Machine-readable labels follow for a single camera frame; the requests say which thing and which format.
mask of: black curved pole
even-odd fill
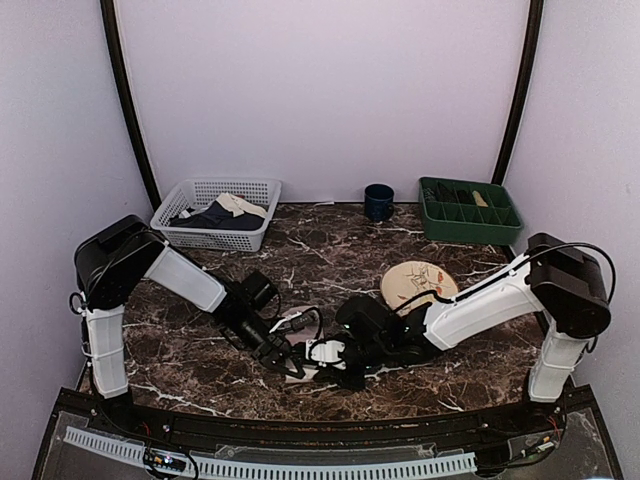
[[[100,0],[102,7],[102,21],[104,23],[104,32],[107,37],[107,46],[109,48],[109,57],[111,58],[111,67],[113,69],[113,77],[116,81],[118,96],[120,97],[120,106],[124,121],[127,124],[129,138],[133,153],[138,163],[138,169],[142,176],[144,188],[147,190],[147,196],[154,210],[162,203],[158,185],[151,170],[151,163],[147,155],[147,149],[144,146],[138,116],[133,105],[133,97],[131,96],[131,88],[127,79],[127,70],[124,64],[124,56],[122,54],[122,45],[120,44],[120,35],[118,34],[118,21],[116,18],[116,9],[113,0]]]
[[[524,37],[524,46],[522,48],[522,58],[520,60],[520,70],[518,71],[518,79],[516,81],[516,89],[513,94],[513,102],[511,103],[511,111],[507,120],[507,128],[502,139],[502,146],[498,154],[495,169],[491,183],[502,185],[509,168],[509,160],[513,153],[513,146],[516,143],[520,121],[522,120],[522,112],[527,99],[529,90],[529,82],[531,81],[531,73],[533,72],[533,61],[536,56],[536,48],[538,46],[538,36],[540,34],[540,25],[542,24],[542,8],[544,0],[531,0],[529,5],[529,19],[527,21],[527,32]]]

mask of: white plastic basket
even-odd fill
[[[176,185],[151,219],[151,228],[161,232],[177,247],[209,248],[257,252],[273,218],[282,183],[278,180],[255,178],[196,178]],[[171,227],[169,221],[186,208],[203,208],[221,193],[242,196],[267,210],[262,227],[254,231],[209,230]]]

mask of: white wall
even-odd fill
[[[150,207],[98,1],[1,2],[0,478],[30,478],[61,386],[82,364],[78,244]]]
[[[417,201],[423,175],[488,181],[528,0],[119,0],[163,195],[194,176],[285,180],[285,201]]]
[[[605,3],[546,3],[506,185],[527,233],[592,242],[616,262],[612,325],[576,379],[593,386],[626,478],[638,478],[640,4]]]

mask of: white cable channel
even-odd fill
[[[67,427],[64,441],[103,457],[144,468],[142,458],[145,447],[139,442],[119,440],[75,427]],[[193,465],[184,455],[165,453],[187,462],[187,469],[181,477],[194,476]],[[269,465],[192,456],[198,464],[200,478],[203,480],[422,480],[473,473],[477,470],[474,453],[409,462],[344,466]],[[175,472],[168,469],[156,468],[158,471],[175,475]]]

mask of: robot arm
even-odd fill
[[[269,332],[256,313],[275,292],[259,272],[242,283],[215,277],[149,231],[135,216],[80,245],[75,264],[82,305],[74,310],[84,317],[84,351],[91,358],[95,386],[104,398],[128,390],[122,338],[124,304],[143,278],[211,313],[265,367],[297,378],[304,376],[301,361],[290,358],[291,344],[277,332]],[[287,360],[295,370],[285,365]]]
[[[359,378],[362,386],[362,375],[376,365],[426,363],[467,338],[533,312],[545,312],[550,328],[529,376],[529,398],[553,403],[611,315],[598,262],[546,234],[531,237],[526,253],[483,282],[406,318],[370,297],[348,300],[336,320],[349,337],[328,340],[313,353],[332,359],[331,351],[342,351],[344,372],[334,372],[334,380],[353,384]]]

